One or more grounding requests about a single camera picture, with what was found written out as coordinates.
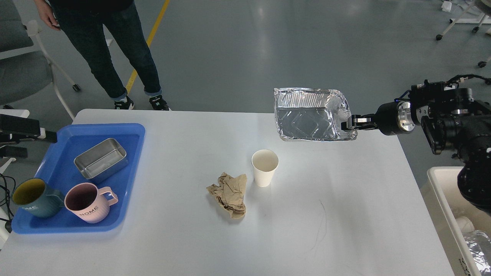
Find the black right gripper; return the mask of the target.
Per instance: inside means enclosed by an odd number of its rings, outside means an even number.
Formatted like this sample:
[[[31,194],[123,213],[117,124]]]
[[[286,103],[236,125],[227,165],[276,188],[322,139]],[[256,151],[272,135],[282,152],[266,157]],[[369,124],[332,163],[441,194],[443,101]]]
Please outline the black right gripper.
[[[351,115],[341,123],[342,131],[379,129],[386,136],[409,134],[414,128],[409,101],[385,103],[375,114]]]

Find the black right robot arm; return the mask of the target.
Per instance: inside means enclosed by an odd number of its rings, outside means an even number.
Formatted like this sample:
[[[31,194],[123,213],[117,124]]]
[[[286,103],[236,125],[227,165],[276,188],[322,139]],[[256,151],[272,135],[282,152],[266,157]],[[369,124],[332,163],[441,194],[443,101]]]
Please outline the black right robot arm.
[[[375,113],[351,115],[341,129],[379,130],[386,136],[411,133],[420,126],[434,155],[454,151],[464,163],[457,176],[463,198],[475,208],[491,212],[491,111],[490,103],[475,99],[460,84],[489,77],[459,74],[447,81],[416,84],[400,97],[382,104]]]

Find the person's right hand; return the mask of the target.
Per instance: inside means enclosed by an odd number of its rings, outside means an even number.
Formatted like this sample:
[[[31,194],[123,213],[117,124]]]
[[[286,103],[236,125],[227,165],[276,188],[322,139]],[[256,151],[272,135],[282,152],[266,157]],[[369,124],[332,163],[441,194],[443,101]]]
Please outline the person's right hand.
[[[47,0],[34,0],[38,10],[39,18],[48,27],[60,31],[59,22],[54,15],[51,5]]]

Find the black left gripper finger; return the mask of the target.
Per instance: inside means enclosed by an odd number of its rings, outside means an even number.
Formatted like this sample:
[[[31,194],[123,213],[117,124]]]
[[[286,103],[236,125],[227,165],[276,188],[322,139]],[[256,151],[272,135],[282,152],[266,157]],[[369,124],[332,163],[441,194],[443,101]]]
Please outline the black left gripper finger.
[[[18,144],[31,140],[56,143],[57,134],[40,127],[38,120],[12,115],[0,116],[0,143]]]
[[[28,151],[23,147],[4,146],[0,149],[0,157],[26,159],[28,157]]]

